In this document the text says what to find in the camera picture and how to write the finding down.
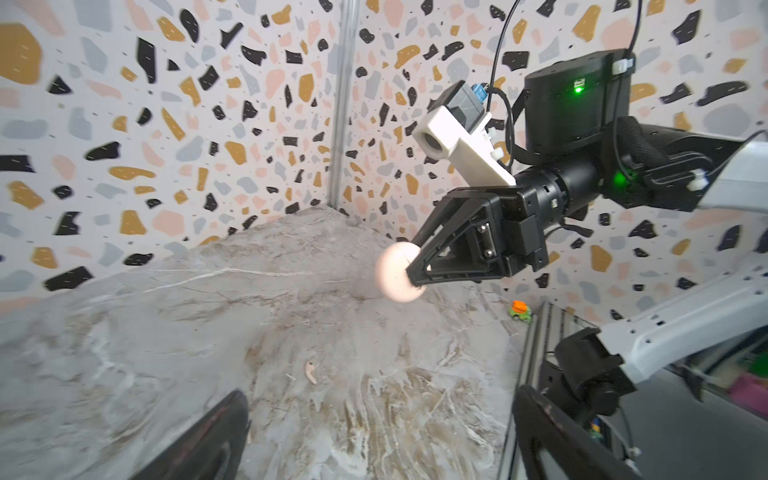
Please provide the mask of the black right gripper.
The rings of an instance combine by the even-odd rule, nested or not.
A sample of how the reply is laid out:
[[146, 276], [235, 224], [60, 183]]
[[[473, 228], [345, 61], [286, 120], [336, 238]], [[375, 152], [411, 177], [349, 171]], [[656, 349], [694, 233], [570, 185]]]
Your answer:
[[435, 206], [412, 239], [406, 268], [417, 287], [500, 279], [549, 264], [545, 230], [555, 223], [555, 185], [458, 188]]

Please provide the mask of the pink round earbud case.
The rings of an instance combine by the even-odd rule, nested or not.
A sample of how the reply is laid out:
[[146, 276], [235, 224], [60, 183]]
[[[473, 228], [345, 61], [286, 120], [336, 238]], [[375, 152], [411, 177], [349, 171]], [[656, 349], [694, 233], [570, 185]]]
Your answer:
[[407, 275], [407, 268], [419, 253], [419, 246], [410, 242], [397, 242], [378, 257], [375, 264], [376, 285], [387, 299], [409, 303], [425, 292], [425, 287], [415, 286]]

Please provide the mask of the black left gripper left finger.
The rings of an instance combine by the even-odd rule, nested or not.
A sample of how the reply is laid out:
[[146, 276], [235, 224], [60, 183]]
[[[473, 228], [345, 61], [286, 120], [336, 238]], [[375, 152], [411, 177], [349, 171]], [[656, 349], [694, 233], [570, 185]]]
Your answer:
[[133, 477], [234, 480], [249, 428], [247, 397], [234, 390]]

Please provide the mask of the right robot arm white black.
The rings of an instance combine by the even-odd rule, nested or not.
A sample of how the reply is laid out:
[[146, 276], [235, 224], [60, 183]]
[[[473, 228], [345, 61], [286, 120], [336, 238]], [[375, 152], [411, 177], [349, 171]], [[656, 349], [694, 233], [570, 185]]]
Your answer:
[[[487, 129], [490, 84], [459, 82], [432, 104], [419, 146], [465, 179], [416, 236], [378, 264], [381, 290], [407, 302], [430, 284], [481, 282], [540, 270], [547, 238], [574, 229], [597, 197], [631, 209], [691, 212], [767, 209], [767, 143], [640, 124], [628, 113], [635, 58], [628, 50], [558, 62], [526, 77], [507, 120], [526, 123], [526, 143], [506, 138], [523, 165], [513, 173]], [[659, 369], [767, 323], [767, 251], [759, 248], [715, 279], [648, 312], [561, 341], [547, 397], [582, 422], [610, 415], [622, 396]]]

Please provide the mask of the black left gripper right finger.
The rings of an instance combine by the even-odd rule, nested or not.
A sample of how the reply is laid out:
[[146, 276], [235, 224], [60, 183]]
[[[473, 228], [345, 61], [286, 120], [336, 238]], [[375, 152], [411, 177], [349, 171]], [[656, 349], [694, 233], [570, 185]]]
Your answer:
[[529, 479], [637, 479], [639, 476], [529, 385], [513, 402], [518, 449]]

